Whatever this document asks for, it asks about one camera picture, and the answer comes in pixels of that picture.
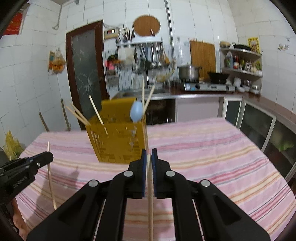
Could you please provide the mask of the left hand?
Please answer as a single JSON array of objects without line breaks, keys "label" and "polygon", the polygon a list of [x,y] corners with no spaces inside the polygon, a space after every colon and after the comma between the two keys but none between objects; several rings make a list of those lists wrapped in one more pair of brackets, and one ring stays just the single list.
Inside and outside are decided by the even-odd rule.
[{"label": "left hand", "polygon": [[15,198],[11,201],[12,207],[13,207],[13,223],[16,226],[16,228],[19,229],[19,235],[23,240],[27,240],[29,229],[22,217],[22,214],[18,208],[18,204]]}]

